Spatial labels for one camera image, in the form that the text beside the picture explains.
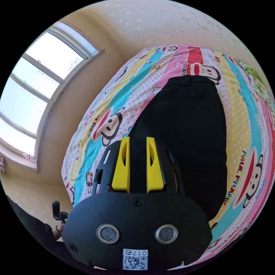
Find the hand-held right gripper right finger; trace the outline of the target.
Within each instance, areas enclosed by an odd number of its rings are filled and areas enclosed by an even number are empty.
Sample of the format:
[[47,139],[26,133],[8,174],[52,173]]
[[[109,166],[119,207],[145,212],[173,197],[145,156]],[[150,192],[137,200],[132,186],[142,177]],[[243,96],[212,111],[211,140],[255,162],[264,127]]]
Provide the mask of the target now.
[[162,191],[164,179],[162,175],[159,153],[155,139],[146,138],[146,191],[147,193]]

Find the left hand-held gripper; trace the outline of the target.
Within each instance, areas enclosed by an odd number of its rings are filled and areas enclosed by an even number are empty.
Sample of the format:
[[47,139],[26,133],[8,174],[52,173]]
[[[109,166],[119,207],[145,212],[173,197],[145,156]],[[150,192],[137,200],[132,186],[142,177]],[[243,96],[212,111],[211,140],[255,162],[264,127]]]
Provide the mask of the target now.
[[60,212],[57,214],[54,214],[54,219],[57,221],[61,221],[61,222],[66,222],[68,218],[68,213],[67,212]]

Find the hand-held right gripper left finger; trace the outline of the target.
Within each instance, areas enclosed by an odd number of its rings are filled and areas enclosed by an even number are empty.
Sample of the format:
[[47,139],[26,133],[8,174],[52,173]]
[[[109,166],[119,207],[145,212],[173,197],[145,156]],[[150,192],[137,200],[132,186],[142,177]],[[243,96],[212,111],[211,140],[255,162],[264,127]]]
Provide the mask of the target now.
[[112,181],[112,189],[118,192],[130,192],[130,137],[123,137]]

